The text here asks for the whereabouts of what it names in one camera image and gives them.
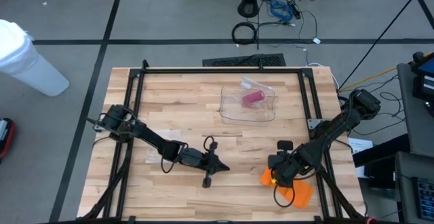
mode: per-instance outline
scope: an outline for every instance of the white paper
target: white paper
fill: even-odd
[[[350,146],[353,148],[353,154],[359,153],[360,151],[370,149],[374,146],[372,141],[369,140],[362,140],[357,138],[348,138],[348,141],[350,143]],[[365,176],[365,166],[360,166],[355,169],[357,173],[357,177],[359,178],[367,178]]]

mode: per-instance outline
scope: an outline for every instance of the clear plastic container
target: clear plastic container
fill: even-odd
[[[248,78],[239,86],[224,86],[220,115],[227,124],[265,126],[275,119],[275,92],[271,87]]]

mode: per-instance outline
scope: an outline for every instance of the blue cable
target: blue cable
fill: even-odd
[[[278,0],[271,0],[270,13],[280,21],[288,23],[294,17],[292,8],[287,3]]]

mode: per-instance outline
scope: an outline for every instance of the red object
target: red object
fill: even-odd
[[[6,128],[0,131],[0,160],[5,157],[6,153],[12,144],[12,138],[14,137],[16,125],[11,119],[3,118],[0,122],[6,122]]]
[[[254,102],[258,102],[264,100],[265,94],[261,90],[252,92],[251,94],[247,94],[243,97],[243,104],[251,105]]]

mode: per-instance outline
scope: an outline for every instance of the pink object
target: pink object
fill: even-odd
[[[247,94],[243,97],[243,104],[251,105],[254,102],[258,102],[264,100],[265,94],[261,90],[252,92],[251,94]]]

